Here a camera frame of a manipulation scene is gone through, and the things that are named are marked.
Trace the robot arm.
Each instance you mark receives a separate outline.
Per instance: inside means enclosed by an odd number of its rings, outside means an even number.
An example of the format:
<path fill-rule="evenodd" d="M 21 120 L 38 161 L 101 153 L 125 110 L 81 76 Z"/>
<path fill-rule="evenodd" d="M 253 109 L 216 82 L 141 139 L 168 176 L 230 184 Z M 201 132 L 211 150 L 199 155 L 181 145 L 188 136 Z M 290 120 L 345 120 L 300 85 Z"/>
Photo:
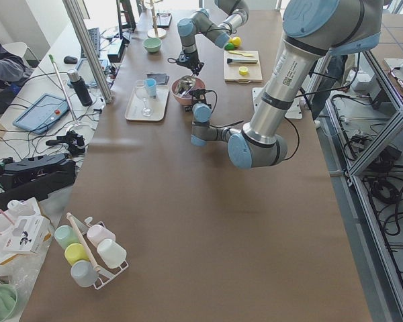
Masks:
<path fill-rule="evenodd" d="M 374 48 L 385 1 L 290 1 L 283 16 L 283 51 L 252 119 L 242 129 L 210 125 L 205 103 L 193 108 L 191 143 L 228 144 L 232 163 L 243 169 L 279 164 L 287 154 L 276 131 L 313 64 L 326 54 L 340 56 Z"/>
<path fill-rule="evenodd" d="M 244 25 L 249 18 L 249 7 L 245 1 L 216 1 L 215 5 L 228 15 L 219 24 L 215 24 L 210 19 L 208 11 L 204 8 L 198 9 L 190 17 L 180 19 L 177 23 L 181 52 L 176 59 L 170 59 L 170 62 L 188 68 L 194 75 L 198 75 L 204 66 L 204 63 L 199 60 L 196 35 L 205 36 L 217 47 L 223 49 L 232 33 Z"/>

